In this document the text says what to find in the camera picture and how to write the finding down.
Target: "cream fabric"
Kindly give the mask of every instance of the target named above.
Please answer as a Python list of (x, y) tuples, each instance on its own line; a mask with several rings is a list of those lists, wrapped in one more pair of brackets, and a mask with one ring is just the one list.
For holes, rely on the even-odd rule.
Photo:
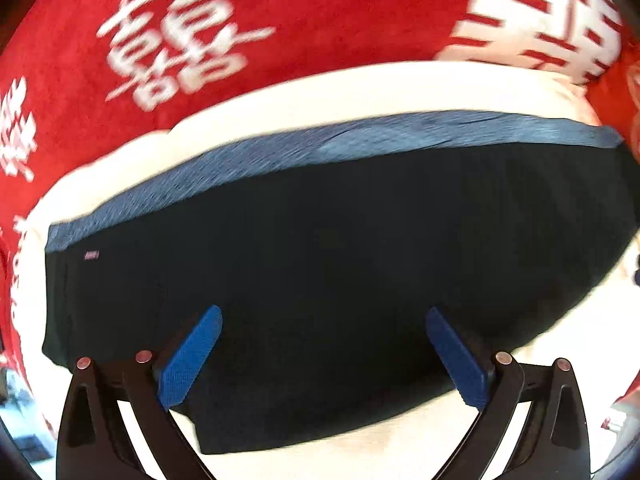
[[(24, 365), (45, 416), (55, 428), (59, 426), (70, 381), (69, 371), (52, 364), (41, 350), (46, 325), (44, 247), (50, 224), (90, 213), (123, 190), (234, 140), (372, 116), (455, 109), (600, 124), (584, 99), (584, 90), (572, 85), (567, 76), (473, 62), (392, 63), (307, 77), (246, 94), (188, 117), (171, 131), (139, 137), (64, 176), (21, 223), (24, 237), (19, 286), (14, 293), (14, 321)], [(594, 435), (604, 432), (599, 425), (608, 404), (626, 390), (639, 368), (637, 362), (620, 360), (612, 371), (607, 359), (612, 341), (602, 336), (616, 334), (620, 355), (634, 350), (627, 346), (635, 340), (632, 327), (638, 326), (640, 311), (630, 306), (640, 300), (640, 289), (630, 285), (627, 274), (631, 272), (629, 261), (637, 253), (634, 244), (631, 256), (588, 300), (517, 354), (524, 362), (536, 364), (549, 364), (558, 356), (574, 362)], [(621, 319), (625, 323), (619, 326)], [(175, 416), (195, 446), (191, 423)], [(221, 480), (429, 478), (475, 416), (476, 410), (452, 392), (348, 434), (285, 449), (203, 460)], [(134, 440), (137, 447), (144, 447), (143, 440)], [(506, 462), (509, 453), (505, 454)], [(148, 450), (142, 455), (151, 475), (162, 478), (157, 466), (152, 472)]]

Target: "blue gripper pad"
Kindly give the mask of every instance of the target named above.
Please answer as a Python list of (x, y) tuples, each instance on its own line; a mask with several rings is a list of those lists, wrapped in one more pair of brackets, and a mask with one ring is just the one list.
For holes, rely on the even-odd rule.
[(164, 409), (184, 401), (222, 332), (222, 311), (213, 305), (159, 371), (158, 398)]
[(490, 373), (483, 369), (456, 330), (435, 307), (426, 316), (427, 336), (465, 404), (483, 410), (489, 402)]

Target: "folded black garment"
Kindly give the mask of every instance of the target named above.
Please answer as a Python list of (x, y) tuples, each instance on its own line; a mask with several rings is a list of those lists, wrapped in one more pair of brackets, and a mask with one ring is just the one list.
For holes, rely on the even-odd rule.
[(551, 327), (636, 232), (639, 182), (625, 146), (531, 143), (243, 178), (47, 254), (43, 351), (132, 358), (216, 304), (222, 336), (180, 407), (203, 453), (352, 430), (451, 387), (431, 305), (495, 349)]

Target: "metal pin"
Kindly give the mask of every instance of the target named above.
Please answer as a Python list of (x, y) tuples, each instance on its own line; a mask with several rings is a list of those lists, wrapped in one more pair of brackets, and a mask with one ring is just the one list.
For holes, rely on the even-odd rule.
[(566, 359), (558, 359), (558, 368), (560, 368), (563, 372), (568, 372), (571, 370), (571, 363)]
[(501, 365), (510, 365), (513, 362), (513, 357), (508, 352), (498, 352), (495, 355), (495, 360)]
[(153, 354), (149, 350), (141, 350), (136, 354), (136, 361), (140, 364), (148, 363), (151, 361)]
[(76, 365), (78, 366), (78, 370), (86, 370), (91, 366), (91, 359), (88, 357), (81, 357), (78, 359)]

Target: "black cloth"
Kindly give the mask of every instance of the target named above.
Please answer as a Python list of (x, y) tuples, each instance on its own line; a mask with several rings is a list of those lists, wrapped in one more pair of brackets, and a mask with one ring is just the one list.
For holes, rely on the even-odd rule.
[(622, 255), (638, 189), (624, 146), (552, 144), (239, 180), (48, 254), (43, 351), (69, 369), (132, 358), (216, 304), (222, 336), (180, 407), (202, 452), (341, 433), (450, 388), (431, 305), (492, 349), (551, 327)]

